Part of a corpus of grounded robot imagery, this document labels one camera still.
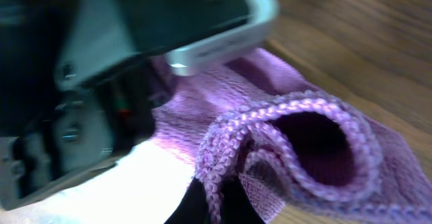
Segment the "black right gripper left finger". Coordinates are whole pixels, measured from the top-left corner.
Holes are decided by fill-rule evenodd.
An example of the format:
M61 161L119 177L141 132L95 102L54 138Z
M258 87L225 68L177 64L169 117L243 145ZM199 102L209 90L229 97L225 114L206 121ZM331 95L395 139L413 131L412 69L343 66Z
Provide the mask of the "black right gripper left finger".
M194 178L178 207L164 224L207 224L209 208L203 184Z

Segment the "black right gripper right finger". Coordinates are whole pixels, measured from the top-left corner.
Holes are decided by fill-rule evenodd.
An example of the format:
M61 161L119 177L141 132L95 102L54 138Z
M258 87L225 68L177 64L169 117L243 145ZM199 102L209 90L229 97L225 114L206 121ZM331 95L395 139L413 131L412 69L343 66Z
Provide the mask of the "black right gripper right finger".
M265 224L251 205L239 177L222 185L221 224Z

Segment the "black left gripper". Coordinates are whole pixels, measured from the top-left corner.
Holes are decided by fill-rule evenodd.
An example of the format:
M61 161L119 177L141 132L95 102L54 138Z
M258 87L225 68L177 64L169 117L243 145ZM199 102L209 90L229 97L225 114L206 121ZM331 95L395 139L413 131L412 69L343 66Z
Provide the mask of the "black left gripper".
M149 60L67 92L52 118L1 137L1 207L39 202L110 170L154 134L152 110L171 96Z

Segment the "purple microfiber cloth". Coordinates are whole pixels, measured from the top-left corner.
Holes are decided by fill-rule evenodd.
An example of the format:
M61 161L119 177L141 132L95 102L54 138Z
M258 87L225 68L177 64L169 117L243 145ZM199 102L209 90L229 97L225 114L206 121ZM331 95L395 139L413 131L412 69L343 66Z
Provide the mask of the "purple microfiber cloth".
M264 49L175 77L153 112L155 141L195 166L205 219L225 223L223 187L239 179L264 221L285 203L369 223L430 223L431 182L405 139L306 81Z

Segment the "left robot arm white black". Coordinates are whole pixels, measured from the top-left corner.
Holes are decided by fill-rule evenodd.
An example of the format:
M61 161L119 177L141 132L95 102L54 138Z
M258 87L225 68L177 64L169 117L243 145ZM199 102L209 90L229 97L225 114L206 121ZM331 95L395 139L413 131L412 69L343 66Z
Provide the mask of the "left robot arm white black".
M119 0L1 0L1 222L113 223L150 189L135 162L172 95Z

